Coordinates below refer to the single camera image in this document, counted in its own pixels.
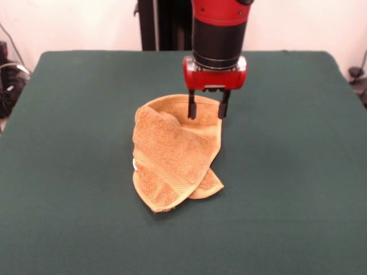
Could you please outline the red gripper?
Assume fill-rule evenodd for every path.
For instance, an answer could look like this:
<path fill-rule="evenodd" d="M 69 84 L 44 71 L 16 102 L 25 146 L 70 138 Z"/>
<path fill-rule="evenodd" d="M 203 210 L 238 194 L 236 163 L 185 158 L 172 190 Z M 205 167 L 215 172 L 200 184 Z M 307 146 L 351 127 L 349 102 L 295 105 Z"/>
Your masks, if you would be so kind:
<path fill-rule="evenodd" d="M 218 118 L 224 119 L 227 116 L 230 90 L 240 89 L 244 85 L 247 76 L 247 61 L 244 56 L 240 56 L 236 66 L 231 69 L 210 70 L 197 65 L 192 56 L 185 56 L 183 75 L 189 90 L 188 118 L 192 120 L 196 118 L 195 91 L 219 89 L 224 91 L 218 108 Z"/>

